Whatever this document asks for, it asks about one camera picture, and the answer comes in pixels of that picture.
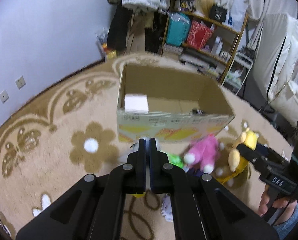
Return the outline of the person's right hand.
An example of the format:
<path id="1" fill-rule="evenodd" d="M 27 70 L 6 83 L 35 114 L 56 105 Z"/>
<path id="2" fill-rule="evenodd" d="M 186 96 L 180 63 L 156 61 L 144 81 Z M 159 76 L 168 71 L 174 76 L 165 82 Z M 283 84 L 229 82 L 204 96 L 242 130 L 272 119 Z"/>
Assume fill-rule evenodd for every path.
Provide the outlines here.
<path id="1" fill-rule="evenodd" d="M 266 185 L 265 191 L 262 193 L 261 201 L 259 203 L 259 207 L 258 207 L 258 211 L 257 211 L 259 216 L 263 216 L 268 211 L 267 205 L 270 201 L 270 197 L 268 195 L 268 189 L 269 189 L 269 186 Z M 276 209 L 285 208 L 284 213 L 282 213 L 281 216 L 279 217 L 279 219 L 276 220 L 275 225 L 282 224 L 282 223 L 286 222 L 293 215 L 296 206 L 297 206 L 296 200 L 291 201 L 289 198 L 286 198 L 286 197 L 275 200 L 272 204 L 272 207 L 274 207 Z"/>

